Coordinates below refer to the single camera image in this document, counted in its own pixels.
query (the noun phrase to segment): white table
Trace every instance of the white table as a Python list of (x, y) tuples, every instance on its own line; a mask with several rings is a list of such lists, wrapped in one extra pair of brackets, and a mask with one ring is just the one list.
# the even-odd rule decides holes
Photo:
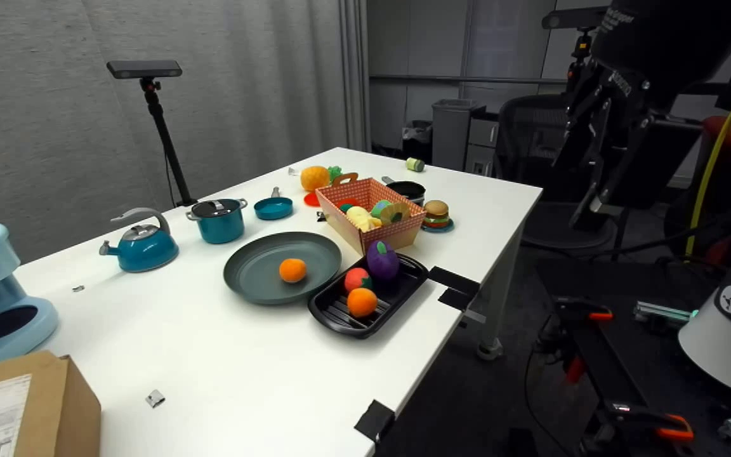
[[(45, 349), (74, 357), (103, 407), (103, 457), (367, 454), (374, 442), (353, 430), (367, 405), (404, 410), (459, 320), (440, 302), (446, 287), (423, 283), (385, 327), (353, 341), (322, 327), (305, 304), (257, 308), (224, 285), (225, 260), (276, 231), (325, 233), (343, 251), (341, 270), (360, 260), (301, 204), (306, 166), (409, 178), (427, 186), (427, 198), (443, 198), (454, 231), (421, 231), (400, 251), (485, 283), (483, 297), (503, 287), (483, 325), (485, 349), (498, 350), (520, 223), (540, 190), (442, 169), (415, 175), (400, 161), (327, 151), (215, 194), (253, 204), (278, 186), (295, 200), (296, 213), (285, 221), (257, 221), (249, 205), (247, 233), (234, 244), (202, 244), (185, 211), (172, 209), (165, 216), (179, 256), (158, 273), (124, 275), (113, 256), (99, 256), (99, 244), (113, 244), (124, 230), (18, 270), (20, 285), (61, 316)], [(165, 397), (158, 410), (144, 402), (153, 391)]]

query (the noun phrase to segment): wooden crate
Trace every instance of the wooden crate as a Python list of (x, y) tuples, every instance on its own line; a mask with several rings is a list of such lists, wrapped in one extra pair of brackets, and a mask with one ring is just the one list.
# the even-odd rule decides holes
[[(375, 231), (360, 231), (355, 230), (346, 213), (341, 211), (343, 204), (358, 204), (362, 209), (371, 209), (377, 200), (394, 200), (394, 204), (405, 204), (409, 216), (404, 221), (381, 226)], [(414, 244), (421, 221), (423, 221), (423, 209), (414, 205), (409, 198), (394, 194), (390, 189), (381, 186), (377, 181), (353, 181), (333, 189), (316, 189), (316, 200), (319, 209), (327, 216), (327, 223), (358, 251), (366, 251), (367, 244), (374, 241), (385, 241), (390, 250), (400, 250)]]

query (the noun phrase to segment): orange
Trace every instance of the orange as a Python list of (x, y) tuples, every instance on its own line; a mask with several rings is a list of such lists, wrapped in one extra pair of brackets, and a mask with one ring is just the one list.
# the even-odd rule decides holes
[(366, 287), (355, 287), (346, 297), (347, 316), (353, 316), (358, 320), (374, 316), (375, 304), (377, 304), (375, 296)]
[(300, 186), (305, 186), (306, 194), (311, 194), (315, 189), (325, 189), (330, 186), (330, 171), (319, 166), (305, 169), (300, 172)]
[(278, 265), (278, 278), (281, 278), (281, 283), (286, 283), (286, 285), (301, 283), (301, 280), (306, 278), (306, 261), (295, 260), (295, 256), (281, 260), (281, 265)]

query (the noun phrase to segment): cardboard box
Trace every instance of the cardboard box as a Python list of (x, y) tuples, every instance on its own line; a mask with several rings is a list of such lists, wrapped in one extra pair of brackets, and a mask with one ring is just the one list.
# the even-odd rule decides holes
[[(409, 216), (381, 226), (375, 231), (358, 231), (346, 213), (341, 211), (341, 204), (355, 200), (362, 209), (371, 209), (377, 200), (394, 200), (394, 204), (405, 204)], [(367, 244), (374, 241), (385, 241), (390, 250), (409, 247), (414, 244), (421, 221), (423, 221), (423, 209), (414, 205), (409, 198), (394, 194), (390, 189), (381, 186), (377, 181), (353, 181), (333, 189), (316, 189), (316, 200), (319, 209), (327, 216), (327, 223), (358, 251), (366, 251)]]
[(0, 363), (0, 454), (97, 457), (101, 405), (70, 359), (39, 350)]

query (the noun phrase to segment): gray wall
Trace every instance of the gray wall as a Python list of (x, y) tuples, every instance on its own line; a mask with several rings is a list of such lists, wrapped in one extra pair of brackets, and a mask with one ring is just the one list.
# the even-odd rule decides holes
[[(371, 0), (367, 54), (374, 76), (527, 76), (539, 80), (549, 34), (540, 19), (553, 0)], [(471, 99), (498, 110), (534, 87), (371, 84), (371, 137), (398, 146), (400, 127), (432, 119), (440, 99)]]
[(22, 260), (168, 209), (162, 148), (113, 59), (174, 59), (168, 127), (192, 197), (346, 143), (337, 2), (0, 0), (0, 221)]

